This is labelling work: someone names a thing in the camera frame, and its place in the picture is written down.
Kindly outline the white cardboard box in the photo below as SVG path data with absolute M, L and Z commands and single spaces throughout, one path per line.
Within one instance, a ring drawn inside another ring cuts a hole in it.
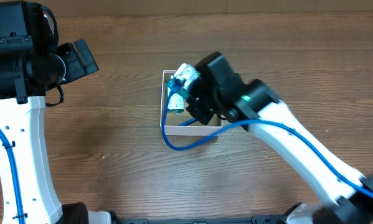
M 161 121 L 168 94 L 166 83 L 169 81 L 173 73 L 175 73 L 175 70 L 163 70 L 162 74 L 160 128 L 162 128 Z M 180 126 L 181 123 L 186 122 L 191 118 L 192 116 L 187 110 L 184 110 L 180 115 L 176 115 L 169 111 L 164 126 L 165 133 L 168 136 L 208 136 L 223 127 L 223 120 L 218 118 L 217 115 L 214 115 L 207 125 L 195 122 L 187 126 Z

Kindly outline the blue disposable razor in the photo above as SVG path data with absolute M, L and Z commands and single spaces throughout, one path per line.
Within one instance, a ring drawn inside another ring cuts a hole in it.
M 193 124 L 195 122 L 197 122 L 197 120 L 195 118 L 191 118 L 191 119 L 189 119 L 189 120 L 187 120 L 187 121 L 185 121 L 185 122 L 183 122 L 183 123 L 181 123 L 179 125 L 180 126 L 188 126 L 188 125 Z

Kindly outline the green white soap packet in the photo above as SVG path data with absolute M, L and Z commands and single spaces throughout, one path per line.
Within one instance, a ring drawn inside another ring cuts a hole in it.
M 185 109 L 184 98 L 178 93 L 171 94 L 170 88 L 167 88 L 167 95 L 168 111 L 177 116 L 182 115 Z

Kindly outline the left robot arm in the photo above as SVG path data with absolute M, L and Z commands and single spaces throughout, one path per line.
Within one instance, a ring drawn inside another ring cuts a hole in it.
M 107 212 L 60 203 L 44 134 L 46 93 L 98 70 L 87 43 L 59 44 L 52 11 L 0 2 L 0 180 L 4 223 L 109 223 Z

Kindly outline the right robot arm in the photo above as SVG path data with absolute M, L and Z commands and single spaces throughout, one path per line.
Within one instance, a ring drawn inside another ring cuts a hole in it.
M 371 223 L 373 175 L 364 176 L 317 140 L 288 105 L 259 79 L 246 84 L 214 52 L 178 71 L 186 76 L 189 112 L 206 124 L 214 114 L 271 146 L 310 186 L 317 205 L 300 204 L 281 223 Z

